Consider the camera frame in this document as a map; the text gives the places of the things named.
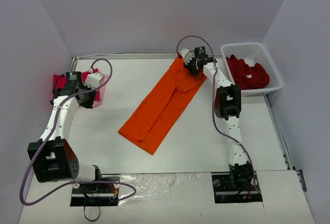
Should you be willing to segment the orange t shirt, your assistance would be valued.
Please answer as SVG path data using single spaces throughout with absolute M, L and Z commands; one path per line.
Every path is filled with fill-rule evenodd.
M 176 58 L 118 133 L 153 155 L 206 79 Z

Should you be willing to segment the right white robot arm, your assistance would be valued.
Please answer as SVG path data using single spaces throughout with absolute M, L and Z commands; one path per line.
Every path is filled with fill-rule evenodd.
M 193 76 L 203 73 L 212 82 L 212 120 L 222 120 L 224 130 L 217 131 L 227 139 L 229 158 L 229 184 L 242 189 L 254 178 L 251 158 L 242 144 L 240 121 L 241 89 L 233 84 L 218 67 L 216 60 L 206 54 L 203 46 L 178 53 L 184 60 L 184 67 Z

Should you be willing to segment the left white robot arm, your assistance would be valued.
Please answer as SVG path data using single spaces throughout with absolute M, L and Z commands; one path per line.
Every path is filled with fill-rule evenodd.
M 40 183 L 85 181 L 92 192 L 100 191 L 104 179 L 94 165 L 79 162 L 68 139 L 75 113 L 80 107 L 92 109 L 97 87 L 104 76 L 97 69 L 88 72 L 67 72 L 53 92 L 53 110 L 44 133 L 28 145 L 33 170 Z

